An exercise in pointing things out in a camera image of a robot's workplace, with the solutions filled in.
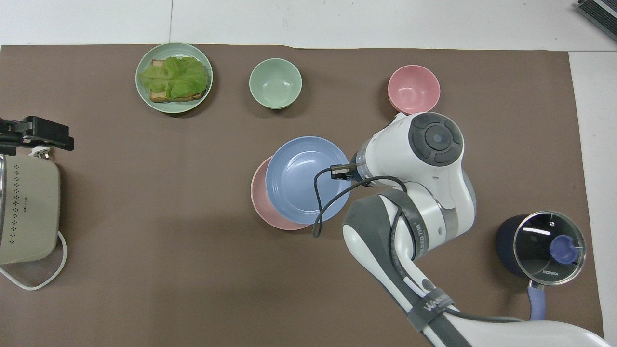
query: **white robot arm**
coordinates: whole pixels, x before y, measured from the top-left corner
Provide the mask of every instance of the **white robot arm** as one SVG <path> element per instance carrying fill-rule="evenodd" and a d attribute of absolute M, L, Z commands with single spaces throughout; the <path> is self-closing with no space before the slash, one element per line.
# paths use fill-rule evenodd
<path fill-rule="evenodd" d="M 608 346 L 582 328 L 464 315 L 413 260 L 471 228 L 473 188 L 461 168 L 459 128 L 446 116 L 399 114 L 358 151 L 358 181 L 390 176 L 404 187 L 356 200 L 343 234 L 349 251 L 434 346 Z M 392 185 L 388 180 L 373 181 Z"/>

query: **black cable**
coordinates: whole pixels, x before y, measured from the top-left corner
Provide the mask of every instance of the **black cable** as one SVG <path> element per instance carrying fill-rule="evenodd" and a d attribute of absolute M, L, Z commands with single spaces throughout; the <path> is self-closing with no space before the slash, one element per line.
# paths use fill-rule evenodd
<path fill-rule="evenodd" d="M 313 183 L 315 185 L 315 194 L 317 195 L 317 202 L 319 205 L 321 205 L 321 199 L 319 198 L 319 191 L 317 189 L 317 177 L 321 174 L 323 174 L 324 172 L 327 172 L 328 169 L 323 169 L 322 171 L 320 171 L 319 173 L 317 173 L 317 175 L 315 176 L 315 179 L 313 180 Z M 366 178 L 362 181 L 359 181 L 358 183 L 354 183 L 352 186 L 347 187 L 345 190 L 343 190 L 342 192 L 338 193 L 335 197 L 332 198 L 332 200 L 330 200 L 326 206 L 324 206 L 323 208 L 319 208 L 319 215 L 317 215 L 317 218 L 315 219 L 315 222 L 313 223 L 313 237 L 314 238 L 318 238 L 321 235 L 321 229 L 323 226 L 323 214 L 324 212 L 326 212 L 326 210 L 328 209 L 328 207 L 332 206 L 332 204 L 334 204 L 334 202 L 336 200 L 338 200 L 341 196 L 349 193 L 350 191 L 352 191 L 353 189 L 358 188 L 361 185 L 364 185 L 366 183 L 372 182 L 372 181 L 377 181 L 377 180 L 389 180 L 389 181 L 393 181 L 396 182 L 400 185 L 401 189 L 403 189 L 403 192 L 407 192 L 407 187 L 405 186 L 405 183 L 401 180 L 399 180 L 396 177 L 393 176 L 375 176 L 375 177 L 370 177 L 370 178 Z"/>
<path fill-rule="evenodd" d="M 453 316 L 457 316 L 459 318 L 477 320 L 478 322 L 487 322 L 487 323 L 517 323 L 524 322 L 524 320 L 514 317 L 483 317 L 476 316 L 473 314 L 462 313 L 458 311 L 454 311 L 453 309 L 445 309 L 446 313 L 449 313 Z"/>

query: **open-faced sandwich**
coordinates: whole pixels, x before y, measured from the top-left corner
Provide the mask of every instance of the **open-faced sandwich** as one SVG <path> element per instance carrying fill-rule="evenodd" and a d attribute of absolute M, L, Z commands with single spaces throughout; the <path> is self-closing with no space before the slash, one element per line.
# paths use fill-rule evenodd
<path fill-rule="evenodd" d="M 139 74 L 139 80 L 150 89 L 154 102 L 183 102 L 204 97 L 208 74 L 193 57 L 153 59 L 152 65 Z"/>

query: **bread slice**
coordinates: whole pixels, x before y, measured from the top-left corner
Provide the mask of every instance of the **bread slice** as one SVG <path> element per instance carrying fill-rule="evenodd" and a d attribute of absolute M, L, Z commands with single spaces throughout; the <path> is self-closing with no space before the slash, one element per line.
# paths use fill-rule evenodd
<path fill-rule="evenodd" d="M 163 67 L 163 62 L 164 61 L 162 60 L 153 59 L 152 66 Z M 156 93 L 150 90 L 150 100 L 153 102 L 184 102 L 184 101 L 199 100 L 204 97 L 204 94 L 205 94 L 205 90 L 199 94 L 189 95 L 185 98 L 172 99 L 172 98 L 167 97 L 167 92 L 165 92 L 164 90 L 156 92 Z"/>

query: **white table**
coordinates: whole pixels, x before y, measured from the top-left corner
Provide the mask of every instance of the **white table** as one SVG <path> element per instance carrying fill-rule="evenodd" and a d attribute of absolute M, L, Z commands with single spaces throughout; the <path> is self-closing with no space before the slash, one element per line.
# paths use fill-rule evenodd
<path fill-rule="evenodd" d="M 617 42 L 576 1 L 0 0 L 0 45 L 169 41 L 569 51 L 606 340 L 617 346 Z"/>

